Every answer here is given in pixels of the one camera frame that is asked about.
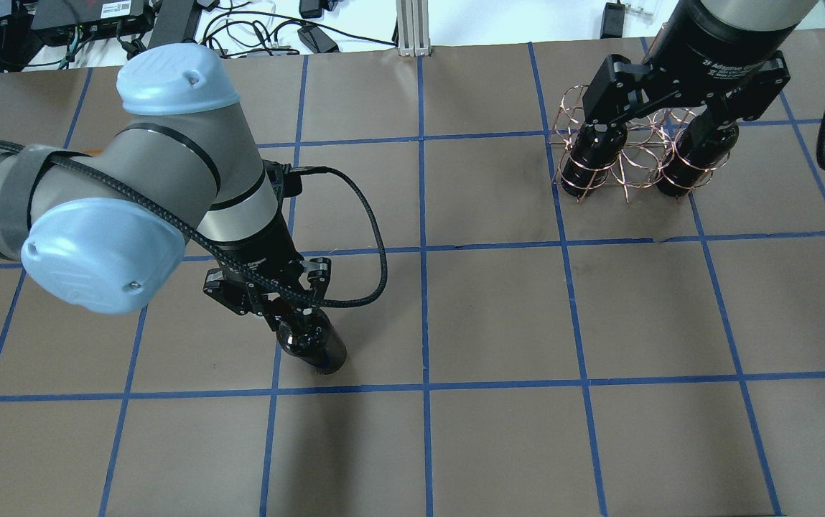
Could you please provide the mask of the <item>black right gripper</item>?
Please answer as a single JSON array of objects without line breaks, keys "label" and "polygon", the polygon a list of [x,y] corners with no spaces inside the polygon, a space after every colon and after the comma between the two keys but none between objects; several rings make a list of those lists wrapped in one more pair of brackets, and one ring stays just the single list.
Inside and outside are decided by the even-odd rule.
[{"label": "black right gripper", "polygon": [[584,124],[625,144],[628,121],[705,106],[699,135],[737,141],[738,120],[760,118],[791,78],[780,51],[791,32],[780,4],[681,1],[642,62],[603,60],[582,97]]}]

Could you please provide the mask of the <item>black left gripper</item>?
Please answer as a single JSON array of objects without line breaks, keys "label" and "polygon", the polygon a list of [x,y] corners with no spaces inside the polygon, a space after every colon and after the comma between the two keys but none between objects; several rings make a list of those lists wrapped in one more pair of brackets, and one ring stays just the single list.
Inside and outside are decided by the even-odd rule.
[{"label": "black left gripper", "polygon": [[[268,279],[276,287],[300,292],[314,300],[324,299],[329,289],[332,261],[326,256],[308,261],[296,251],[278,248],[268,254],[260,250],[254,258],[248,258],[251,250],[235,250],[229,246],[222,249],[237,262],[243,263],[252,274]],[[291,317],[308,309],[319,309],[285,298],[278,290],[261,286],[221,262],[218,265],[218,268],[206,272],[203,294],[237,315]]]}]

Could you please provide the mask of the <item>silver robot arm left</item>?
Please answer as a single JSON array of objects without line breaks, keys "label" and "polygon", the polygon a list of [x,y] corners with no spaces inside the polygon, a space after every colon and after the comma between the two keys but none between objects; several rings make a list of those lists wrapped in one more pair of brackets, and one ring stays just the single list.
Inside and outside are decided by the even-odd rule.
[{"label": "silver robot arm left", "polygon": [[235,281],[311,305],[270,164],[215,52],[147,50],[117,75],[132,120],[98,156],[0,140],[0,261],[94,313],[150,303],[190,241]]}]

